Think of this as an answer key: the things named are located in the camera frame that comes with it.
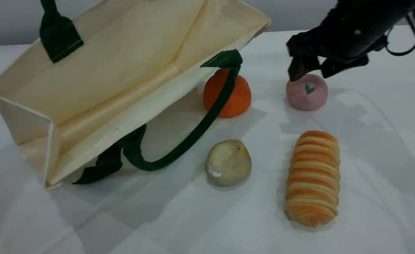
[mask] white ball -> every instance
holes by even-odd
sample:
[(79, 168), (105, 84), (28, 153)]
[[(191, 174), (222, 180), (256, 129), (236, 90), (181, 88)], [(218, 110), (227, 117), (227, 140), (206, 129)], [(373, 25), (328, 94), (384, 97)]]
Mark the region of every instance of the white ball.
[(233, 186), (245, 180), (251, 172), (251, 156), (240, 140), (216, 144), (206, 161), (208, 179), (219, 186)]

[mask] canvas tote bag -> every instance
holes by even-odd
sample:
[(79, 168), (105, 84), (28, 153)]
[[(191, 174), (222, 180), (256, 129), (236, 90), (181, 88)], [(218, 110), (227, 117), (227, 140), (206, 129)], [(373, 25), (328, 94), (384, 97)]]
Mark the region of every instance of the canvas tote bag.
[[(119, 169), (121, 151), (144, 170), (173, 162), (228, 100), (238, 50), (270, 24), (239, 0), (104, 0), (74, 20), (55, 0), (41, 4), (40, 39), (0, 75), (0, 114), (46, 188), (99, 155), (106, 172), (90, 170), (86, 183)], [(146, 122), (218, 68), (230, 73), (212, 110), (167, 156), (147, 162)]]

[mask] white table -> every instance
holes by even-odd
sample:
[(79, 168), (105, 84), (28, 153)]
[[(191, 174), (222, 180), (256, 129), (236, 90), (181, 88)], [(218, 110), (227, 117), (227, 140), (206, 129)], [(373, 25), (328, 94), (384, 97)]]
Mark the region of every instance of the white table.
[[(242, 51), (252, 107), (217, 120), (156, 173), (125, 163), (94, 185), (44, 191), (0, 117), (0, 253), (415, 253), (415, 51), (371, 53), (368, 66), (327, 79), (327, 104), (306, 113), (285, 98), (285, 42), (295, 33), (262, 34)], [(390, 42), (405, 50), (414, 38), (403, 26)], [(0, 47), (0, 72), (26, 48)], [(201, 92), (202, 85), (149, 123), (148, 159), (202, 118)], [(163, 123), (170, 124), (166, 133)], [(342, 159), (339, 216), (318, 230), (290, 222), (282, 209), (291, 150), (311, 129), (335, 135)], [(207, 152), (234, 138), (249, 148), (251, 177), (236, 188), (213, 187), (203, 170)]]

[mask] toy bread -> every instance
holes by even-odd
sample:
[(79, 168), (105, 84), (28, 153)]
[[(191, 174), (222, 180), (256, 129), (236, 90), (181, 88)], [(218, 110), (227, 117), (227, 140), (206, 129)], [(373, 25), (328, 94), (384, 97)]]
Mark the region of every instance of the toy bread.
[(337, 216), (340, 163), (335, 137), (319, 131), (301, 135), (287, 180), (285, 210), (289, 219), (316, 227)]

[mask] green bag handle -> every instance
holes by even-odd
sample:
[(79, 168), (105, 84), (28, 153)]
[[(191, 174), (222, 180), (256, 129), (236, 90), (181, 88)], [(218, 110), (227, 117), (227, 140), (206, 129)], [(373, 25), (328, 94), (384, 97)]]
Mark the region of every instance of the green bag handle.
[(110, 148), (99, 155), (96, 166), (86, 168), (76, 185), (86, 185), (103, 179), (106, 176), (117, 172), (122, 167), (121, 151), (127, 160), (135, 167), (145, 171), (155, 171), (162, 169), (179, 157), (181, 157), (196, 141), (206, 132), (214, 122), (221, 110), (229, 100), (234, 87), (235, 80), (240, 71), (243, 60), (237, 50), (229, 50), (218, 53), (212, 59), (201, 65), (201, 67), (218, 67), (229, 69), (228, 77), (219, 96), (212, 108), (201, 120), (198, 126), (172, 151), (157, 161), (149, 162), (143, 158), (141, 152), (141, 142), (146, 132), (146, 125), (129, 133), (121, 140), (113, 144)]
[(57, 63), (80, 48), (84, 42), (73, 22), (59, 14), (55, 0), (41, 0), (41, 5), (44, 16), (39, 36), (49, 58)]

